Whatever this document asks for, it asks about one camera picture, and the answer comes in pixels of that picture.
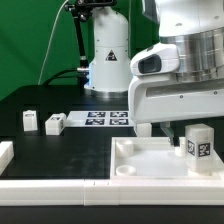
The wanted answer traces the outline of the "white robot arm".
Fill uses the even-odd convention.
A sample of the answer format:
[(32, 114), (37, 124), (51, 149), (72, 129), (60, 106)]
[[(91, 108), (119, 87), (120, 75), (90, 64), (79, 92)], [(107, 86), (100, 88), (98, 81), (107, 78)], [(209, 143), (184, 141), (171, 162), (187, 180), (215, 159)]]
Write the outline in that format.
[(159, 42), (130, 63), (130, 118), (158, 123), (179, 143), (172, 121), (224, 116), (224, 0), (142, 0)]

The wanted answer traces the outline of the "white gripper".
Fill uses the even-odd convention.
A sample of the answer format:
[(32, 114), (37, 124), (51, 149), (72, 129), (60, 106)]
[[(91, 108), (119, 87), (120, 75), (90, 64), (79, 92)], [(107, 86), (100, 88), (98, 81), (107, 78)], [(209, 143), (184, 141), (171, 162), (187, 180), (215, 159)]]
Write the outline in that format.
[(171, 75), (134, 77), (128, 91), (130, 118), (135, 123), (160, 123), (174, 144), (167, 121), (224, 116), (224, 79), (177, 83)]

